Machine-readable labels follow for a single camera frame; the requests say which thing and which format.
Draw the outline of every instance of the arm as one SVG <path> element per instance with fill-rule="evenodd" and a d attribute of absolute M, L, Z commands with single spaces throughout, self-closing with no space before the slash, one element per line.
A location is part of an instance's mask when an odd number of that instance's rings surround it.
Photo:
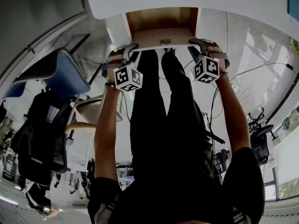
<path fill-rule="evenodd" d="M 116 107 L 120 91 L 107 87 L 97 128 L 94 135 L 94 177 L 117 179 L 115 167 Z"/>
<path fill-rule="evenodd" d="M 251 148 L 246 116 L 229 78 L 226 76 L 220 77 L 216 80 L 216 84 L 221 95 L 232 154 L 242 147 Z"/>

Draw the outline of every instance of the black shirt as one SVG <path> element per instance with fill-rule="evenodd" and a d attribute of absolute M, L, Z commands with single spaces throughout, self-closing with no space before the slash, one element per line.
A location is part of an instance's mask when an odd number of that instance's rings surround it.
<path fill-rule="evenodd" d="M 232 158 L 223 184 L 204 173 L 177 174 L 171 179 L 134 181 L 122 191 L 118 182 L 95 178 L 88 212 L 93 224 L 259 222 L 265 204 L 259 163 L 250 148 Z"/>

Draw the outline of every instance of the wristband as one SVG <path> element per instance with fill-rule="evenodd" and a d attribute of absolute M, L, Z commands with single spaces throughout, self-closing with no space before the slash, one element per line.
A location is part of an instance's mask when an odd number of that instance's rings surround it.
<path fill-rule="evenodd" d="M 227 72 L 224 72 L 224 73 L 221 73 L 219 76 L 220 76 L 220 77 L 228 77 L 228 73 L 227 73 Z"/>
<path fill-rule="evenodd" d="M 109 83 L 109 82 L 105 83 L 105 87 L 109 87 L 109 86 L 115 87 L 115 83 Z"/>

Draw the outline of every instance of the black wire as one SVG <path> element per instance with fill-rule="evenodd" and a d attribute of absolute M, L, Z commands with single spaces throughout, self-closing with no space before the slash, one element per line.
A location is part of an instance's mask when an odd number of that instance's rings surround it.
<path fill-rule="evenodd" d="M 297 72 L 295 72 L 293 69 L 290 68 L 290 65 L 287 65 L 287 64 L 285 64 L 285 63 L 269 63 L 269 64 L 263 64 L 263 65 L 260 65 L 260 66 L 255 67 L 255 68 L 252 68 L 252 69 L 250 69 L 250 70 L 246 70 L 246 71 L 244 71 L 244 72 L 241 72 L 241 73 L 235 75 L 230 81 L 232 81 L 233 79 L 235 79 L 237 76 L 242 75 L 242 74 L 245 74 L 245 73 L 247 73 L 247 72 L 249 72 L 249 71 L 256 70 L 256 69 L 261 68 L 261 67 L 264 67 L 264 66 L 266 66 L 266 65 L 273 65 L 273 64 L 283 64 L 283 65 L 285 65 L 287 68 L 289 68 L 290 70 L 292 70 L 296 75 L 298 75 Z M 212 115 L 213 115 L 213 107 L 214 107 L 215 98 L 216 98 L 218 92 L 219 92 L 219 89 L 217 88 L 217 89 L 215 90 L 215 93 L 214 93 L 214 96 L 213 96 L 213 100 L 212 100 L 212 105 L 211 105 L 211 118 L 210 118 L 210 121 L 209 121 L 209 126 L 210 126 L 210 128 L 212 127 L 212 119 L 215 118 L 215 117 L 212 118 Z"/>
<path fill-rule="evenodd" d="M 124 110 L 124 108 L 122 107 L 122 105 L 119 105 L 119 104 L 117 104 L 117 106 L 118 106 L 118 107 L 119 107 L 119 109 L 120 109 L 120 114 L 128 118 L 128 116 L 127 116 L 126 112 L 124 111 L 124 113 L 123 113 L 123 112 L 122 112 L 122 110 L 121 110 L 121 109 L 123 109 L 123 110 Z"/>
<path fill-rule="evenodd" d="M 191 64 L 192 61 L 194 61 L 194 60 L 191 60 L 191 61 L 184 67 L 184 70 L 186 69 L 186 67 L 187 67 L 188 65 Z"/>
<path fill-rule="evenodd" d="M 127 118 L 128 118 L 128 120 L 129 120 L 129 123 L 131 123 L 131 120 L 130 120 L 130 118 L 129 118 L 129 115 L 128 115 L 127 99 L 126 99 L 126 97 L 125 97 L 125 95 L 124 95 L 123 91 L 121 91 L 121 93 L 122 93 L 123 97 L 125 98 L 125 103 L 126 103 L 126 111 L 127 111 Z"/>
<path fill-rule="evenodd" d="M 274 62 L 274 63 L 269 63 L 269 64 L 263 64 L 263 65 L 260 65 L 260 66 L 255 67 L 255 68 L 252 68 L 252 69 L 250 69 L 250 70 L 246 70 L 246 71 L 244 71 L 244 72 L 241 72 L 241 73 L 235 75 L 230 81 L 232 81 L 233 79 L 235 79 L 237 76 L 242 75 L 242 74 L 244 74 L 244 73 L 247 73 L 247 72 L 249 72 L 249 71 L 256 70 L 256 69 L 261 68 L 261 67 L 264 67 L 264 66 L 266 66 L 266 65 L 273 65 L 273 64 L 283 64 L 283 65 L 285 65 L 287 68 L 289 68 L 290 70 L 292 70 L 292 69 L 290 68 L 290 65 L 287 65 L 287 64 L 285 64 L 285 63 L 277 63 L 277 62 Z"/>
<path fill-rule="evenodd" d="M 128 114 L 125 112 L 125 109 L 122 107 L 122 105 L 121 105 L 120 109 L 122 109 L 122 110 L 121 110 L 121 114 L 122 114 L 123 116 L 127 117 L 127 119 L 129 119 Z"/>
<path fill-rule="evenodd" d="M 204 112 L 202 115 L 203 115 L 203 117 L 206 116 L 206 119 L 207 119 L 207 126 L 208 126 L 210 132 L 213 133 L 212 128 L 211 128 L 211 123 L 210 123 L 210 121 L 209 121 L 208 114 L 207 114 L 206 112 Z M 213 150 L 212 150 L 212 178 L 214 178 L 214 173 L 215 173 L 215 163 L 214 163 L 215 140 L 214 140 L 214 139 L 212 139 L 212 146 L 213 146 Z"/>

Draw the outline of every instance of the blue chair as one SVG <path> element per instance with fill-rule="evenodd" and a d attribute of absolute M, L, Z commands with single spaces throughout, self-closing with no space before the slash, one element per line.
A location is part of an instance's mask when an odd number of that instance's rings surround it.
<path fill-rule="evenodd" d="M 72 54 L 90 36 L 86 35 L 70 52 L 59 48 L 18 76 L 8 89 L 5 98 L 20 97 L 28 80 L 44 80 L 59 97 L 69 98 L 90 91 L 90 85 L 82 76 Z"/>

